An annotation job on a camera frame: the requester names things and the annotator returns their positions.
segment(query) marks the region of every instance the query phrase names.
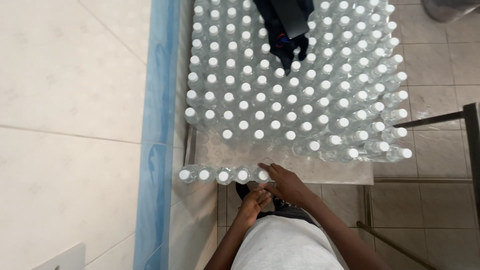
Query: person's right hand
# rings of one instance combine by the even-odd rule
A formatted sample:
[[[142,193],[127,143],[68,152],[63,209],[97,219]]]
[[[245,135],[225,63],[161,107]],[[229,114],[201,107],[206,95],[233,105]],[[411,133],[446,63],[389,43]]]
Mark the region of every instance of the person's right hand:
[[[294,172],[286,170],[275,163],[271,165],[259,163],[258,167],[266,170],[277,185],[277,188],[275,188],[269,184],[264,189],[278,198],[305,208],[306,203],[316,196]]]

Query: person's left hand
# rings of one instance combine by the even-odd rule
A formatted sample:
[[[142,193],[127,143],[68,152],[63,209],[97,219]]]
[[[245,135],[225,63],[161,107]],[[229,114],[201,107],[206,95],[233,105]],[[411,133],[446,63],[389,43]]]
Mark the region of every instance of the person's left hand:
[[[258,187],[251,191],[243,198],[236,219],[244,222],[250,228],[257,220],[260,210],[265,207],[272,199],[270,192],[264,190],[266,184],[259,184]]]

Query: white t-shirt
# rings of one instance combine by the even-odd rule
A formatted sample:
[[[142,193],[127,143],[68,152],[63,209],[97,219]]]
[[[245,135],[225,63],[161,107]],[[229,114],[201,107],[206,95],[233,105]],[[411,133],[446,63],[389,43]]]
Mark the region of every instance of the white t-shirt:
[[[266,216],[247,231],[231,270],[343,270],[320,228]]]

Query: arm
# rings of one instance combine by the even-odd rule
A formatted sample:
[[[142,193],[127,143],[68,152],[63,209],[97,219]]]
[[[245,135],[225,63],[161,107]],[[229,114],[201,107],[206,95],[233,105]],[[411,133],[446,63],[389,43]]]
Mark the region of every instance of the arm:
[[[308,189],[295,173],[274,163],[270,166],[259,163],[259,166],[266,170],[277,184],[277,188],[268,185],[265,189],[278,198],[309,212],[332,239],[351,270],[389,269],[380,257],[348,228],[322,199]]]
[[[263,190],[251,191],[242,201],[235,220],[216,248],[204,270],[230,269],[248,229],[253,226],[260,210],[271,200],[270,193]]]

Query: hand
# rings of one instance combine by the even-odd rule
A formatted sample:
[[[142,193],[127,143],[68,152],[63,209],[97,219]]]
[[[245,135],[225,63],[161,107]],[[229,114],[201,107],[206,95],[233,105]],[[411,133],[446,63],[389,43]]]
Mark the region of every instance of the hand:
[[[243,198],[237,217],[239,222],[244,222],[249,228],[253,226],[257,220],[260,210],[265,207],[272,199],[270,192],[264,190],[265,184],[260,184]]]
[[[277,185],[277,188],[275,188],[269,184],[265,186],[264,189],[278,198],[301,208],[305,208],[306,203],[310,199],[316,197],[315,193],[308,189],[294,172],[286,170],[275,163],[272,163],[270,166],[259,163],[258,167],[266,170],[270,175],[270,178],[272,178]]]

